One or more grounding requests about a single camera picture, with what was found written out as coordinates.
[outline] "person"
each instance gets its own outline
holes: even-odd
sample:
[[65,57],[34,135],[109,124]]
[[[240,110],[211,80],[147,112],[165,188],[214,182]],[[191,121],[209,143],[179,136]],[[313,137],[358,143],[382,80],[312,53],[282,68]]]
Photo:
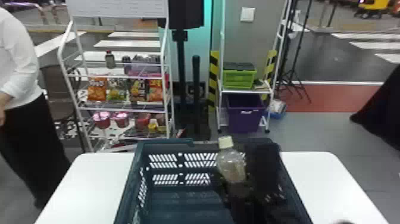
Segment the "person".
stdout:
[[43,208],[70,167],[47,100],[37,84],[33,42],[13,15],[0,8],[0,154]]

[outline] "green plastic basket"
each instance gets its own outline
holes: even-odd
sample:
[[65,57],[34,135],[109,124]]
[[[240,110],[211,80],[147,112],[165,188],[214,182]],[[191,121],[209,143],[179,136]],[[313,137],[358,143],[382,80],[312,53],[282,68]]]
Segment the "green plastic basket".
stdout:
[[224,70],[223,85],[225,89],[251,89],[253,87],[254,71]]

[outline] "chips bag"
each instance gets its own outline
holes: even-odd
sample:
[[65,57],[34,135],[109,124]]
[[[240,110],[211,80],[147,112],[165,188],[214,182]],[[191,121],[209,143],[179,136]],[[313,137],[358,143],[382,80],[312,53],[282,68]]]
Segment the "chips bag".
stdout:
[[87,100],[105,101],[106,99],[107,78],[89,78],[89,87],[87,88]]
[[161,85],[162,83],[159,79],[149,80],[149,102],[163,100],[163,87]]
[[110,92],[108,93],[108,100],[125,100],[127,90],[127,80],[120,78],[109,79],[108,86]]
[[129,91],[131,102],[147,101],[147,80],[133,79],[131,82]]

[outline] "pink cup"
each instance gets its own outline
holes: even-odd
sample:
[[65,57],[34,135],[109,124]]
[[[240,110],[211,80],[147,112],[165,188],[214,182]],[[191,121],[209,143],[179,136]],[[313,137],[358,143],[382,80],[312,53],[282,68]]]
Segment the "pink cup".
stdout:
[[100,129],[106,129],[111,125],[110,112],[102,111],[93,115],[93,120]]
[[129,125],[129,117],[125,112],[119,112],[114,115],[113,119],[117,123],[117,126],[120,128],[128,127]]

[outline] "black speaker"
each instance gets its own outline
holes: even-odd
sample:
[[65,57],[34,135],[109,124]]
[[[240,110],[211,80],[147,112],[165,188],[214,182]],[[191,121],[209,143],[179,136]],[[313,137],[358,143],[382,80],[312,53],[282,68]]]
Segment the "black speaker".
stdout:
[[[204,26],[204,0],[169,0],[170,29],[187,30]],[[158,19],[165,28],[165,19]]]

